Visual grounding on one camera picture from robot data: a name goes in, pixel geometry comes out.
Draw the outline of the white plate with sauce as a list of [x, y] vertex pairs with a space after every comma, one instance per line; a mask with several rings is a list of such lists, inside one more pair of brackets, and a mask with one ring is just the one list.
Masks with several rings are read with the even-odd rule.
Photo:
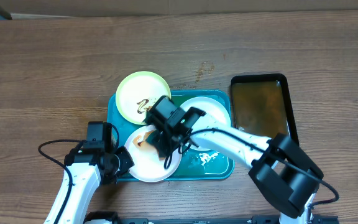
[[180, 105], [182, 109], [187, 111], [191, 107], [195, 107], [205, 111], [207, 114], [213, 116], [216, 120], [225, 124], [226, 126], [231, 126], [231, 117], [227, 111], [227, 109], [220, 104], [220, 102], [203, 96], [198, 96], [186, 100], [184, 103]]

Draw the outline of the yellow plate with sauce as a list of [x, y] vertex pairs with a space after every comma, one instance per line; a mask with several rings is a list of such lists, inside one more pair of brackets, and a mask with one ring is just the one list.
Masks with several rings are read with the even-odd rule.
[[130, 123], [143, 125], [146, 113], [161, 96], [172, 97], [168, 83], [158, 74], [148, 71], [134, 72], [116, 91], [116, 106], [121, 116]]

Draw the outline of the white plate brown smear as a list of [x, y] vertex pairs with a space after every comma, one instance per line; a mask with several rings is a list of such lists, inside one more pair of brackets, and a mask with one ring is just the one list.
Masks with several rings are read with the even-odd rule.
[[170, 177], [177, 170], [182, 158], [178, 150], [175, 150], [169, 168], [164, 168], [165, 158], [159, 158], [156, 148], [145, 141], [155, 130], [152, 125], [143, 126], [135, 130], [124, 145], [134, 163], [129, 169], [130, 175], [143, 182], [159, 182]]

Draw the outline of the green and orange sponge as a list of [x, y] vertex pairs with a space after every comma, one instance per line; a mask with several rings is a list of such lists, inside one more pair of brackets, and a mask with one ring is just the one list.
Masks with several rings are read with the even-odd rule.
[[165, 158], [168, 156], [169, 145], [163, 131], [152, 131], [146, 138], [146, 143], [150, 144], [157, 150], [159, 158]]

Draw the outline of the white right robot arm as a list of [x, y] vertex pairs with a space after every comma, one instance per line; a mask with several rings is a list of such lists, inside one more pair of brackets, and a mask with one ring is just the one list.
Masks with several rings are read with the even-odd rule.
[[167, 96], [151, 107], [145, 122], [157, 129], [147, 142], [159, 153], [167, 156], [187, 143], [219, 152], [249, 170], [266, 201], [280, 212], [280, 223], [312, 222], [323, 172], [290, 136], [245, 133], [201, 109], [177, 107]]

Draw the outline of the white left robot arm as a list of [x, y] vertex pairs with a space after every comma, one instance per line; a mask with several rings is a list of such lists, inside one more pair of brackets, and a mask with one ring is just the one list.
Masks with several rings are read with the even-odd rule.
[[[75, 142], [64, 162], [46, 155], [42, 148], [58, 142]], [[90, 201], [100, 185], [116, 184], [134, 166], [119, 145], [119, 133], [111, 123], [90, 121], [86, 139], [57, 139], [38, 147], [41, 155], [63, 168], [63, 180], [45, 223], [122, 223], [116, 212], [90, 212]]]

